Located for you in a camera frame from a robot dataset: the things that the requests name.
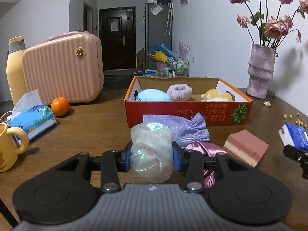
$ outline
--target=gray refrigerator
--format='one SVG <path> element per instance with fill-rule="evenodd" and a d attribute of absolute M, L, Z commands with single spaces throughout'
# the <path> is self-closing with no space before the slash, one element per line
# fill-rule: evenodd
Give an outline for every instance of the gray refrigerator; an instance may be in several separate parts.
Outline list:
<path fill-rule="evenodd" d="M 167 44 L 172 49 L 172 30 L 169 35 L 169 27 L 166 33 L 169 5 L 159 4 L 163 7 L 163 10 L 156 16 L 151 12 L 152 8 L 156 4 L 147 3 L 145 5 L 145 52 L 149 53 L 149 50 L 154 49 L 159 44 Z M 146 55 L 145 61 L 146 69 L 157 69 L 156 61 Z"/>

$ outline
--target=doorway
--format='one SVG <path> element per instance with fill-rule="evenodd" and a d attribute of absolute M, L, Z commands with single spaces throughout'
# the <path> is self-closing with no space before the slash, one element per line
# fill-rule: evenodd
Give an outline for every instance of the doorway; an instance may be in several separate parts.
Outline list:
<path fill-rule="evenodd" d="M 135 7 L 100 9 L 104 70 L 136 68 Z"/>
<path fill-rule="evenodd" d="M 87 31 L 93 34 L 93 10 L 92 8 L 84 3 L 83 13 L 83 31 Z"/>

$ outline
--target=orange fruit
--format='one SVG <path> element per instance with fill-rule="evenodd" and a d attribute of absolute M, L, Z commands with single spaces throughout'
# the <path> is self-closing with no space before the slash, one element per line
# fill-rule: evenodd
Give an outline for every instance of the orange fruit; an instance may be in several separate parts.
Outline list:
<path fill-rule="evenodd" d="M 64 116 L 70 109 L 70 103 L 64 97 L 58 97 L 52 101 L 51 111 L 55 116 Z"/>

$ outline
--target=ribbed suitcase shell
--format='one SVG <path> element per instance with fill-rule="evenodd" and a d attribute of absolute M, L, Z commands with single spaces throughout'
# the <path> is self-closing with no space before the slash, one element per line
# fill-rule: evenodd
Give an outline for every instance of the ribbed suitcase shell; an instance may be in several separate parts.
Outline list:
<path fill-rule="evenodd" d="M 84 50 L 77 57 L 78 48 Z M 70 32 L 27 49 L 23 71 L 28 91 L 38 90 L 50 105 L 57 97 L 70 103 L 93 101 L 104 85 L 102 44 L 88 32 Z"/>

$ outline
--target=pink satin ribbon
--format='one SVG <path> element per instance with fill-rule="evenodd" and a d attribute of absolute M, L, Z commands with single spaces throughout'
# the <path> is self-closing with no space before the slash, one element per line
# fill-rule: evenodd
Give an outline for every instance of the pink satin ribbon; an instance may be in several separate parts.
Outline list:
<path fill-rule="evenodd" d="M 208 157 L 215 157 L 218 152 L 227 153 L 221 147 L 208 142 L 192 141 L 185 150 L 195 150 L 201 152 L 203 155 Z M 214 172 L 204 179 L 204 186 L 211 187 L 215 184 Z"/>

